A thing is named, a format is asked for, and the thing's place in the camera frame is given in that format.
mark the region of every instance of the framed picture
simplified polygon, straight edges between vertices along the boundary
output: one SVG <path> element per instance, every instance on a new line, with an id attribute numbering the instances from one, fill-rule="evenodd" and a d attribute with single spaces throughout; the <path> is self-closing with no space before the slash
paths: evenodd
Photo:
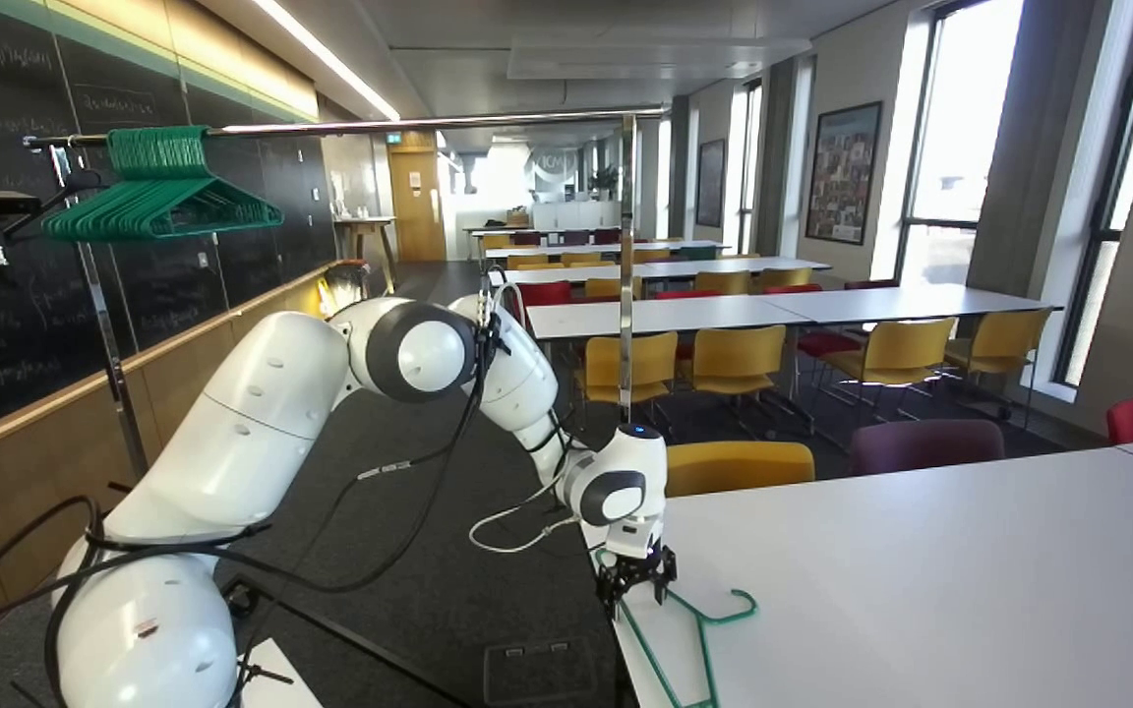
<path id="1" fill-rule="evenodd" d="M 883 103 L 831 111 L 813 126 L 805 237 L 867 245 L 876 170 Z"/>
<path id="2" fill-rule="evenodd" d="M 728 140 L 704 140 L 695 148 L 695 223 L 719 227 L 725 223 L 725 161 Z"/>

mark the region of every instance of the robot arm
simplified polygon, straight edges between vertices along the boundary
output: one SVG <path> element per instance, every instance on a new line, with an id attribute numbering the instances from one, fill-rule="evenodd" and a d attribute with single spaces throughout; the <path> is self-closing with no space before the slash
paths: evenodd
<path id="1" fill-rule="evenodd" d="M 181 430 L 106 515 L 114 541 L 213 541 L 264 523 L 286 494 L 332 409 L 350 389 L 430 402 L 476 384 L 480 413 L 508 430 L 542 485 L 605 540 L 619 564 L 660 564 L 664 444 L 620 430 L 602 452 L 572 444 L 552 406 L 556 370 L 488 300 L 453 312 L 365 300 L 317 322 L 264 320 L 207 376 Z M 151 553 L 85 579 L 59 625 L 68 703 L 226 703 L 235 640 L 213 553 Z"/>

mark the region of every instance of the ceiling light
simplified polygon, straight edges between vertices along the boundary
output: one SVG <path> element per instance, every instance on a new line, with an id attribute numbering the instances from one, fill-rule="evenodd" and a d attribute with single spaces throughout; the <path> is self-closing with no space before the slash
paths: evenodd
<path id="1" fill-rule="evenodd" d="M 380 116 L 400 122 L 400 113 L 359 75 L 350 71 L 313 33 L 306 33 L 279 0 L 254 0 L 300 48 L 306 48 L 325 71 L 353 86 Z"/>

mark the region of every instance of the ceiling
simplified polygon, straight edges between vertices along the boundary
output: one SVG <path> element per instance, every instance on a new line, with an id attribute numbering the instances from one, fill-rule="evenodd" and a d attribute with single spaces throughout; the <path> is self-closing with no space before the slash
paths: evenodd
<path id="1" fill-rule="evenodd" d="M 353 116 L 380 116 L 253 0 L 213 14 L 313 78 Z M 283 0 L 400 116 L 658 107 L 751 78 L 888 0 Z"/>

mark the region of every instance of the fluorescent light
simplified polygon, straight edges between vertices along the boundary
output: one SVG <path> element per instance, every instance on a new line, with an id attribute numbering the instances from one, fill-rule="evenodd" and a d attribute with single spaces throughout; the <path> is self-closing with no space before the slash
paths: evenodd
<path id="1" fill-rule="evenodd" d="M 359 75 L 350 71 L 313 33 L 306 33 L 279 0 L 254 0 L 294 43 L 302 43 L 317 64 L 325 64 L 346 86 L 353 86 L 380 116 L 400 122 L 400 113 Z"/>

